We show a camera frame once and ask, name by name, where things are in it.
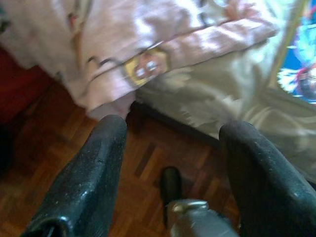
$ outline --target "cartoon face print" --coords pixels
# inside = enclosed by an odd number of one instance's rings
[[[138,79],[153,78],[163,73],[163,59],[158,55],[145,52],[139,55],[138,65],[134,68]]]

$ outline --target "pink blanket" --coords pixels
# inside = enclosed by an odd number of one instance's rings
[[[246,49],[278,27],[262,1],[94,0],[82,32],[89,110],[156,76]]]

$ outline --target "red surface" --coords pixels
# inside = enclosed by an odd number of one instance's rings
[[[0,48],[0,123],[12,120],[52,82],[38,66],[25,70]]]

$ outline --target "wooden floor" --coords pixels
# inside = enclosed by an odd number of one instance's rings
[[[57,173],[97,123],[58,84],[23,119],[27,120],[15,139],[15,160],[0,178],[1,237],[23,232]],[[210,208],[238,225],[239,213],[218,151],[151,118],[139,133],[131,132],[132,126],[110,237],[168,236],[158,190],[159,174],[168,165],[180,169],[186,197],[207,200]]]

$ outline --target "white bedsheet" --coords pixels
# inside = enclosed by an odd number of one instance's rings
[[[286,94],[275,81],[280,50],[296,27],[300,0],[265,0],[282,25],[267,42],[175,70],[137,91],[137,100],[218,138],[233,119],[254,124],[305,177],[316,183],[316,109]]]

